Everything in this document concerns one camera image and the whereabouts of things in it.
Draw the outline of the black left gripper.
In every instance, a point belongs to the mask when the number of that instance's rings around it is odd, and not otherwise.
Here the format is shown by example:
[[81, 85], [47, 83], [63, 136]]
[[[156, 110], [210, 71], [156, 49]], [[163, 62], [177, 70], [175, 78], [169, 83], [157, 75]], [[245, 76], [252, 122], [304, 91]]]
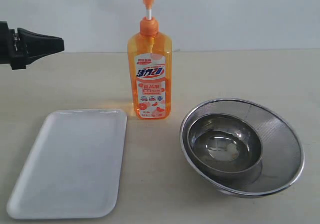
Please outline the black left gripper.
[[8, 27], [0, 22], [0, 63], [10, 64], [12, 70], [26, 69], [34, 61], [65, 50], [60, 37], [37, 34], [23, 28]]

